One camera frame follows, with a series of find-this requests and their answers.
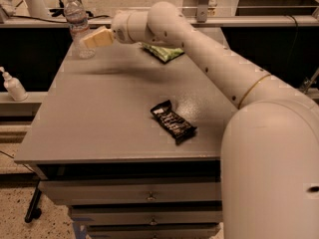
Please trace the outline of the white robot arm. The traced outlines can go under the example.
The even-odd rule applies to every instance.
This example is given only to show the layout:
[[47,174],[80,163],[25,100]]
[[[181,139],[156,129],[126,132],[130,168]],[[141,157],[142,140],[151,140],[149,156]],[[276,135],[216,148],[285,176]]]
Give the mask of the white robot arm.
[[122,11],[82,38],[183,51],[237,107],[221,144],[224,239],[319,239],[319,106],[196,30],[168,2]]

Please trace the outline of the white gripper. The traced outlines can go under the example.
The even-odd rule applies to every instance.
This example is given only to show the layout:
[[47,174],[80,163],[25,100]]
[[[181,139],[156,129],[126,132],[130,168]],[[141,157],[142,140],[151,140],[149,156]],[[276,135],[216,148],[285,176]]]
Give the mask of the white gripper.
[[128,44],[131,41],[128,31],[129,16],[128,11],[119,11],[112,20],[113,33],[105,26],[101,26],[83,37],[81,42],[87,48],[106,47],[113,44],[115,36],[120,43]]

